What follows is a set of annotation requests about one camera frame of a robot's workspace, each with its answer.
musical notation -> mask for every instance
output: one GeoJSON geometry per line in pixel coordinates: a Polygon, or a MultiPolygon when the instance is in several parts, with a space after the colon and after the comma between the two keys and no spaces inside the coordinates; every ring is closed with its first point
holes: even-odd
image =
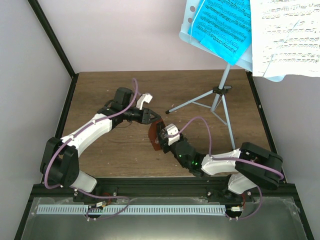
{"type": "Polygon", "coordinates": [[[251,1],[253,75],[320,77],[320,0],[251,1]]]}
{"type": "Polygon", "coordinates": [[[234,65],[251,44],[250,0],[201,0],[201,5],[188,33],[234,65]]]}

blue paper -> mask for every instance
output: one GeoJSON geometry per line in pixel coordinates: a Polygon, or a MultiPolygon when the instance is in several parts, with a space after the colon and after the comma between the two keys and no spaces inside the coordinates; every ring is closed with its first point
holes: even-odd
{"type": "Polygon", "coordinates": [[[201,0],[194,16],[188,34],[236,64],[252,42],[250,0],[201,0]]]}

white slotted strip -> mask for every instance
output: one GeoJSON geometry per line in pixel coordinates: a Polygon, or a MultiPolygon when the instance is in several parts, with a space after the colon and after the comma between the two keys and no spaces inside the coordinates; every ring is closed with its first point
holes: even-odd
{"type": "MultiPolygon", "coordinates": [[[[101,210],[95,209],[91,215],[112,215],[126,205],[109,205],[101,210]]],[[[54,205],[40,204],[37,208],[39,215],[83,215],[88,211],[88,205],[54,205]]],[[[206,215],[224,216],[224,205],[130,205],[121,215],[206,215]]]]}

tripod stand pole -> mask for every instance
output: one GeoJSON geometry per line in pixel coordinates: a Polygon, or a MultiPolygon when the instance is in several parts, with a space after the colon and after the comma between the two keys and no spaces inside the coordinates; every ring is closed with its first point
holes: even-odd
{"type": "MultiPolygon", "coordinates": [[[[227,63],[226,67],[224,69],[220,84],[218,86],[218,88],[220,90],[222,90],[224,88],[224,86],[225,86],[225,83],[226,83],[226,80],[227,80],[227,77],[228,77],[228,74],[229,74],[229,71],[230,71],[230,67],[231,67],[231,65],[229,63],[227,63]]],[[[218,105],[219,97],[220,97],[219,94],[215,94],[215,97],[214,97],[214,100],[213,100],[213,103],[212,103],[212,107],[210,109],[211,112],[214,112],[216,110],[217,105],[218,105]]]]}

black frame bar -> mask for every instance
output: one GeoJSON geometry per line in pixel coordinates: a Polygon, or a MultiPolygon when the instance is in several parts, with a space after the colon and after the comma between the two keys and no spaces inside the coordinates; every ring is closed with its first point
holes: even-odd
{"type": "MultiPolygon", "coordinates": [[[[43,12],[38,0],[28,0],[53,47],[59,55],[64,67],[71,77],[70,87],[62,109],[59,123],[56,129],[55,137],[61,138],[66,124],[67,116],[71,106],[74,91],[78,81],[79,74],[75,73],[62,46],[60,45],[50,23],[43,12]]],[[[263,111],[259,95],[253,80],[252,72],[247,72],[247,78],[251,87],[251,91],[262,121],[262,125],[272,152],[277,153],[274,140],[272,138],[268,122],[263,111]]],[[[108,187],[117,188],[119,195],[128,196],[130,198],[142,197],[203,197],[207,195],[210,188],[219,188],[226,181],[226,177],[196,178],[196,177],[154,177],[154,178],[99,178],[99,183],[108,187]]],[[[278,190],[263,190],[265,197],[293,197],[296,206],[300,209],[299,215],[303,224],[306,236],[309,240],[313,240],[307,217],[301,204],[296,186],[294,184],[280,183],[278,190]]],[[[252,196],[256,197],[259,193],[252,190],[252,196]]],[[[26,208],[24,210],[20,225],[15,235],[15,240],[21,239],[29,212],[34,198],[73,198],[74,191],[68,188],[46,189],[43,184],[35,184],[30,193],[26,208]]]]}

